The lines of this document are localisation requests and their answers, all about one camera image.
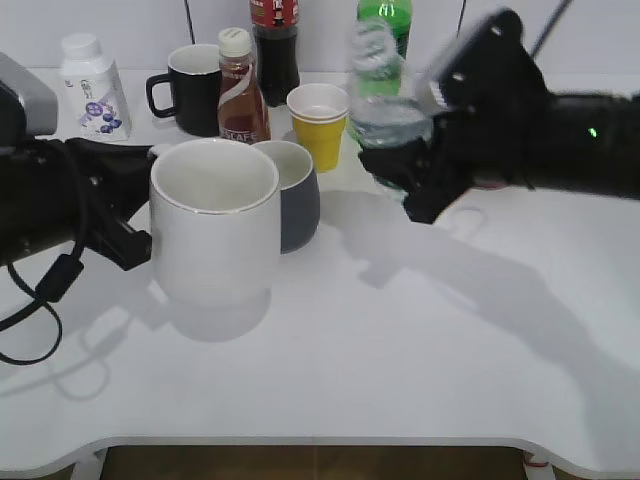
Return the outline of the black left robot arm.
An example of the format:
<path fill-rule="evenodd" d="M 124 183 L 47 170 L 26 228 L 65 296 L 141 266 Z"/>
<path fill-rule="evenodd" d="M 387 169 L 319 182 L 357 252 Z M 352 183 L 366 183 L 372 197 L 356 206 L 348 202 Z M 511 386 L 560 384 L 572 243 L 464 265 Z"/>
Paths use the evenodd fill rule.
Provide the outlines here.
<path fill-rule="evenodd" d="M 1 154 L 1 262 L 74 240 L 124 271 L 151 256 L 129 222 L 149 199 L 149 146 L 30 140 Z"/>

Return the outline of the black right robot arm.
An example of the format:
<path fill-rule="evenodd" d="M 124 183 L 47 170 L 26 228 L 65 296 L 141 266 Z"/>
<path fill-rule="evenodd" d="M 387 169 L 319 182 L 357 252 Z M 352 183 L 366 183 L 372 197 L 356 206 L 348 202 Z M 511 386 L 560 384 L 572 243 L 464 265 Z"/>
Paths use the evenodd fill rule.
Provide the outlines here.
<path fill-rule="evenodd" d="M 434 223 L 486 184 L 638 199 L 639 100 L 550 95 L 526 108 L 442 114 L 430 142 L 366 148 L 359 159 L 404 192 L 404 210 L 418 223 Z"/>

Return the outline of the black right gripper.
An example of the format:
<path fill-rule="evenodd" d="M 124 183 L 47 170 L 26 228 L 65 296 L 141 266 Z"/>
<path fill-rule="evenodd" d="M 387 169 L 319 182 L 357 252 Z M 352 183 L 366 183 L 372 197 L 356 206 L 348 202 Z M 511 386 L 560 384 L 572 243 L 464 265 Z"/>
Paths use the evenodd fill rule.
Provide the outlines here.
<path fill-rule="evenodd" d="M 523 125 L 493 115 L 443 114 L 432 139 L 401 146 L 365 147 L 364 169 L 406 196 L 409 219 L 433 224 L 456 200 L 482 184 L 534 188 L 526 174 Z"/>

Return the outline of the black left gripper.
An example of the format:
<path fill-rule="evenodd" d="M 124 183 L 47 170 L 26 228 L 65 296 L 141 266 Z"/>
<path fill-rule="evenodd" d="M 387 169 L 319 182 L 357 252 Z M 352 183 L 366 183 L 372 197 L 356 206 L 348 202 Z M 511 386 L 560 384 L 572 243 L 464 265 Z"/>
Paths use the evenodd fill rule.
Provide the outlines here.
<path fill-rule="evenodd" d="M 29 153 L 44 161 L 31 175 L 44 184 L 32 195 L 30 254 L 74 240 L 124 271 L 150 260 L 151 235 L 129 221 L 149 200 L 157 145 L 31 139 Z"/>

